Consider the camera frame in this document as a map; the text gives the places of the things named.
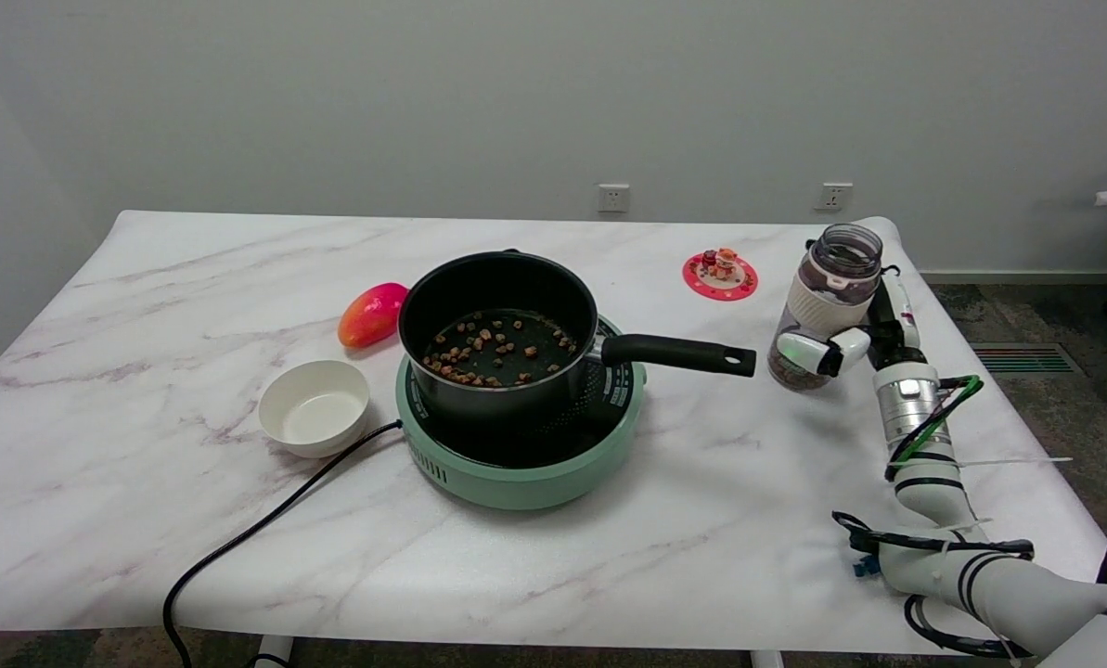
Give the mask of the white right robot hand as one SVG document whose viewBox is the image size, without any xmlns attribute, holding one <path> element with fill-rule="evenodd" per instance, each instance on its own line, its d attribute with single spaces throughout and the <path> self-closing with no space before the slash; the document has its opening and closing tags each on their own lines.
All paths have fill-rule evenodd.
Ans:
<svg viewBox="0 0 1107 668">
<path fill-rule="evenodd" d="M 799 328 L 786 329 L 775 339 L 772 352 L 807 376 L 823 378 L 842 376 L 863 360 L 875 369 L 927 361 L 912 302 L 896 265 L 882 270 L 861 323 L 824 338 L 804 335 Z"/>
</svg>

